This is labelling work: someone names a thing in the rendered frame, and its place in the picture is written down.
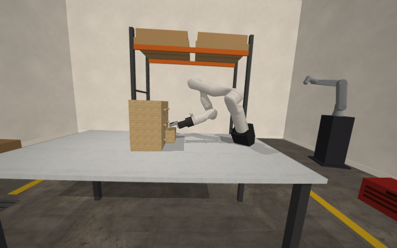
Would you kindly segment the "light wooden chest of drawers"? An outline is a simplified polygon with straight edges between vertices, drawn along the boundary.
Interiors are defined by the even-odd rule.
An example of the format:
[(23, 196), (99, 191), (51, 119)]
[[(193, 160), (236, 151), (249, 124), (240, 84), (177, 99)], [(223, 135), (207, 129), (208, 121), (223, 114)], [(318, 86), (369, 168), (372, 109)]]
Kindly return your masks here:
[(161, 102), (128, 100), (130, 151), (162, 151)]

